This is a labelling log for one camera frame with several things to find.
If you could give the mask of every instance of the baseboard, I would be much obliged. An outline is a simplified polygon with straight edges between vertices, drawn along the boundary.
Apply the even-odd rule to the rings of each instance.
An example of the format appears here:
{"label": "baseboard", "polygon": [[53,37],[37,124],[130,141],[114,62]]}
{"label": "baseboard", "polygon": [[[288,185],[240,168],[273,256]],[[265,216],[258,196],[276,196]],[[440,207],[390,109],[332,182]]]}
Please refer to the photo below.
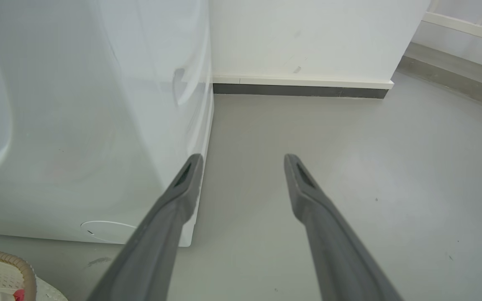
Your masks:
{"label": "baseboard", "polygon": [[411,43],[397,70],[482,102],[482,65]]}
{"label": "baseboard", "polygon": [[383,99],[394,85],[387,82],[346,82],[248,76],[213,76],[215,94],[288,95],[310,97],[358,97]]}

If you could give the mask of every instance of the floor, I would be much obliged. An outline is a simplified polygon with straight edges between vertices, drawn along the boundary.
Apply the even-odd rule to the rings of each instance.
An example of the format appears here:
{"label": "floor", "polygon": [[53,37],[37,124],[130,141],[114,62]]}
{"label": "floor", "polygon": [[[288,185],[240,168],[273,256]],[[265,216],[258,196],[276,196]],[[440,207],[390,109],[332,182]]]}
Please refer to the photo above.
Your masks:
{"label": "floor", "polygon": [[[320,300],[297,154],[407,301],[482,300],[482,104],[402,74],[386,99],[216,95],[193,245],[169,300]],[[0,236],[70,301],[120,246]]]}

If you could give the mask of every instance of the wall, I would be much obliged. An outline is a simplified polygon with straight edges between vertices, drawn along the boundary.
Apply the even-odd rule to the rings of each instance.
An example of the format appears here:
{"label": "wall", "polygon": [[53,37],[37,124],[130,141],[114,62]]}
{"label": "wall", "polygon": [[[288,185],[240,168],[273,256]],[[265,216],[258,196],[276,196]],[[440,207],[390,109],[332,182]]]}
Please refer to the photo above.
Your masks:
{"label": "wall", "polygon": [[[434,12],[475,23],[482,15],[482,0],[440,0]],[[413,42],[482,65],[482,38],[422,22]]]}
{"label": "wall", "polygon": [[428,3],[211,0],[215,82],[391,87]]}

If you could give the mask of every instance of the washing machine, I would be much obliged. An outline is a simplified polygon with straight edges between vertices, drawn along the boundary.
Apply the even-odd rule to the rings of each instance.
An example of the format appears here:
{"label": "washing machine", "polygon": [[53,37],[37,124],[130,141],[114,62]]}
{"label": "washing machine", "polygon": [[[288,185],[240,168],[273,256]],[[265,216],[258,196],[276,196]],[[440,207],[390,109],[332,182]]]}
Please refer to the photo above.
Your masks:
{"label": "washing machine", "polygon": [[0,1],[0,234],[126,242],[212,116],[207,0]]}

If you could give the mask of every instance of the beige basket handle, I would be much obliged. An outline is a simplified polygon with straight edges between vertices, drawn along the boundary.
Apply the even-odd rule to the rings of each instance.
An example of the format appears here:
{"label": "beige basket handle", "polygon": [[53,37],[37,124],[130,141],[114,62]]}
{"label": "beige basket handle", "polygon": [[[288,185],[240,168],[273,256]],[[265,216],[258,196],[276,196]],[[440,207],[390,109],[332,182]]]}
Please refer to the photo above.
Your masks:
{"label": "beige basket handle", "polygon": [[0,252],[0,262],[15,266],[23,276],[23,301],[36,300],[36,276],[27,261],[4,252]]}

